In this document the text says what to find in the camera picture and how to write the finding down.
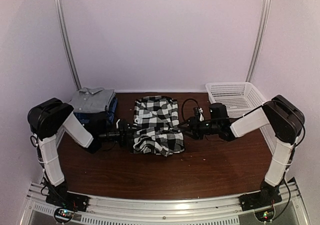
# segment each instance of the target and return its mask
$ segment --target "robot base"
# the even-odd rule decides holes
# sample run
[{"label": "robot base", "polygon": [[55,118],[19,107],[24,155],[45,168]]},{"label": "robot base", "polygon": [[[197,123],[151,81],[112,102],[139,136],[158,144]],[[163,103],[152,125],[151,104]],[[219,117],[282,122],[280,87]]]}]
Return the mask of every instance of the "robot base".
[{"label": "robot base", "polygon": [[[282,197],[277,193],[272,197],[272,200],[274,200],[274,204],[280,203],[282,201]],[[267,201],[263,201],[261,199],[261,191],[243,194],[239,197],[239,201],[242,211],[255,210],[272,205],[271,199]]]},{"label": "robot base", "polygon": [[70,201],[71,204],[65,205],[59,199],[57,199],[55,196],[48,195],[45,199],[45,202],[48,204],[52,204],[52,205],[55,205],[58,207],[65,208],[69,211],[73,211],[74,208],[76,208],[80,212],[87,211],[89,197],[84,196],[84,195],[80,195],[80,194],[67,192],[66,200]]}]

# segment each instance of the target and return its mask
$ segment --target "blue folded clothing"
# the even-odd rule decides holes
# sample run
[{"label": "blue folded clothing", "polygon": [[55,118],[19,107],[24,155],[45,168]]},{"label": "blue folded clothing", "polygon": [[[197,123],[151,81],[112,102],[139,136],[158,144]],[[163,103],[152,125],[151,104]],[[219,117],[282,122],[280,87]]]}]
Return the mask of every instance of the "blue folded clothing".
[{"label": "blue folded clothing", "polygon": [[[114,97],[109,105],[108,110],[105,111],[106,117],[108,119],[107,125],[112,125],[115,120],[115,112],[118,105],[118,99]],[[90,119],[96,114],[96,113],[82,113],[82,112],[73,112],[76,118],[80,121],[82,124],[88,124]]]}]

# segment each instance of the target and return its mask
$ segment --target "stack of folded clothes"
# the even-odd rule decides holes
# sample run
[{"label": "stack of folded clothes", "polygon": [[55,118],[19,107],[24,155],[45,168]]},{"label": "stack of folded clothes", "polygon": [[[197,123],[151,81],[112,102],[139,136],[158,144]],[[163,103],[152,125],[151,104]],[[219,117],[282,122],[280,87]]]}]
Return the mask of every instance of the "stack of folded clothes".
[{"label": "stack of folded clothes", "polygon": [[75,92],[69,104],[82,124],[89,123],[93,116],[103,114],[107,118],[107,126],[112,126],[118,99],[114,89],[83,87]]}]

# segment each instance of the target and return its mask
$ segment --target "wire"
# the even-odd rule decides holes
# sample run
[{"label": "wire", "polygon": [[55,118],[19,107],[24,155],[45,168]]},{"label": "wire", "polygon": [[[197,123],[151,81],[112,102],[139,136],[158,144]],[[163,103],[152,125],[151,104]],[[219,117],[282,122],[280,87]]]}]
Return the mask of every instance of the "wire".
[{"label": "wire", "polygon": [[109,151],[111,151],[111,150],[116,146],[116,144],[117,144],[117,142],[115,141],[112,147],[110,147],[110,148],[108,148],[108,149],[104,149],[104,150],[102,150],[102,152],[109,152]]},{"label": "wire", "polygon": [[43,191],[44,191],[44,189],[45,189],[46,187],[47,187],[47,185],[44,185],[44,187],[41,188],[41,191],[40,191],[41,195],[42,195],[42,196],[45,196],[45,197],[49,196],[48,194],[43,194]]},{"label": "wire", "polygon": [[205,137],[205,139],[206,139],[207,141],[209,141],[209,142],[225,142],[225,140],[222,140],[222,139],[220,139],[220,140],[210,140],[210,139],[207,137],[207,135],[204,135],[204,137]]},{"label": "wire", "polygon": [[290,191],[290,188],[286,182],[285,179],[283,179],[283,182],[284,182],[284,185],[286,186],[286,188],[288,189],[288,192],[289,192],[289,199],[288,199],[288,202],[286,203],[285,207],[283,208],[283,210],[278,214],[278,216],[276,216],[275,218],[272,219],[272,221],[278,219],[284,212],[285,210],[287,209],[287,207],[289,206],[289,203],[290,203],[290,200],[291,200],[291,191]]},{"label": "wire", "polygon": [[202,122],[212,122],[212,121],[219,121],[219,120],[232,120],[235,119],[237,120],[238,118],[234,118],[234,117],[217,117],[217,118],[212,118],[212,119],[208,119],[208,120],[203,120]]},{"label": "wire", "polygon": [[301,140],[294,146],[294,148],[298,147],[302,143],[302,141],[305,139],[305,136],[306,136],[306,128],[305,128],[304,123],[301,121],[300,117],[298,117],[298,115],[295,114],[295,112],[287,104],[285,104],[284,102],[279,101],[279,100],[271,100],[271,102],[284,105],[298,119],[299,123],[302,126],[302,130],[303,130],[303,135],[302,135]]},{"label": "wire", "polygon": [[55,189],[54,189],[54,187],[52,186],[52,184],[49,182],[49,177],[48,177],[48,175],[47,175],[47,172],[46,171],[44,171],[44,176],[45,176],[45,182],[46,182],[46,186],[47,185],[49,185],[49,186],[47,186],[47,188],[51,191],[51,192],[53,192],[53,193],[55,193],[55,195],[60,199],[60,202],[63,204],[63,203],[65,203],[65,204],[69,204],[70,202],[69,201],[67,201],[66,199],[64,199]]},{"label": "wire", "polygon": [[188,98],[188,99],[184,100],[184,102],[182,103],[182,106],[181,106],[181,115],[182,115],[182,119],[183,119],[184,122],[186,121],[185,114],[184,114],[184,107],[185,107],[186,102],[188,102],[188,101],[193,101],[193,102],[195,102],[196,105],[197,105],[197,107],[200,109],[200,106],[199,106],[199,103],[198,103],[197,100],[195,100],[195,99],[193,99],[193,98]]},{"label": "wire", "polygon": [[262,108],[262,106],[263,106],[263,104],[262,105],[260,105],[260,106],[257,106],[256,108],[254,108],[254,109],[252,109],[251,111],[249,111],[249,112],[247,112],[246,114],[244,114],[243,116],[239,116],[239,117],[235,117],[234,119],[241,119],[241,118],[243,118],[243,117],[245,117],[245,116],[247,116],[247,115],[249,115],[249,114],[251,114],[251,113],[253,113],[255,110],[258,110],[259,108]]},{"label": "wire", "polygon": [[31,135],[30,136],[30,142],[31,142],[32,146],[35,147],[35,148],[37,147],[37,145],[35,144],[36,141],[37,141],[37,138],[34,135]]},{"label": "wire", "polygon": [[273,217],[275,217],[276,216],[275,200],[272,200],[271,204],[272,204],[272,209],[273,209]]},{"label": "wire", "polygon": [[58,211],[59,210],[64,210],[64,209],[65,209],[64,207],[58,207],[56,210],[54,210],[53,218],[57,223],[66,224],[66,223],[70,222],[74,218],[75,213],[73,213],[72,216],[69,217],[67,220],[63,220],[61,218],[57,218],[56,215],[58,215]]}]

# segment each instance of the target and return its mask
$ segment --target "metal rail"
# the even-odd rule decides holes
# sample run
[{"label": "metal rail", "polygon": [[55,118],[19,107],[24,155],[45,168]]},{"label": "metal rail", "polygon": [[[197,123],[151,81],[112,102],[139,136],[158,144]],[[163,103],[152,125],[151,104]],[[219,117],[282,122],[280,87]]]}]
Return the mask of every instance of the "metal rail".
[{"label": "metal rail", "polygon": [[[46,197],[41,195],[42,188],[43,185],[31,184],[27,193],[26,200],[28,202],[22,220],[20,220],[21,225],[28,224],[33,210],[50,216],[53,215],[55,206],[46,203]],[[301,199],[300,191],[295,182],[289,184],[289,189],[293,201]],[[284,185],[280,187],[280,194],[283,199],[281,203],[285,204],[288,201],[289,193]],[[155,225],[159,223],[163,225],[205,225],[206,221],[230,220],[232,223],[225,224],[237,225],[239,224],[239,215],[253,212],[253,210],[242,211],[238,199],[240,195],[180,200],[119,199],[89,195],[87,211],[76,212],[74,220],[81,224],[100,225],[108,222],[108,224],[114,223],[115,225]],[[301,210],[301,219],[299,219],[301,221],[305,220],[303,214],[305,214],[305,211]],[[308,225],[307,222],[301,222],[300,224]]]},{"label": "metal rail", "polygon": [[66,58],[67,58],[69,67],[70,67],[72,79],[73,79],[73,82],[75,84],[76,89],[80,90],[81,84],[80,84],[80,79],[79,79],[79,76],[77,73],[74,57],[72,55],[72,51],[71,51],[71,47],[70,47],[70,42],[69,42],[69,37],[68,37],[67,27],[66,27],[66,22],[65,22],[65,16],[64,16],[64,10],[63,10],[63,6],[62,6],[62,0],[54,0],[54,3],[55,3],[56,12],[57,12],[62,42],[63,42],[63,46],[64,46],[64,51],[66,54]]},{"label": "metal rail", "polygon": [[251,82],[253,75],[254,75],[254,72],[255,72],[259,53],[260,53],[260,50],[262,47],[263,37],[265,34],[267,22],[268,22],[270,6],[271,6],[271,0],[263,0],[261,17],[260,17],[260,24],[259,24],[258,33],[256,36],[256,41],[255,41],[255,45],[254,45],[254,50],[253,50],[253,54],[252,54],[252,58],[251,58],[249,71],[248,71],[248,74],[245,79],[246,82]]}]

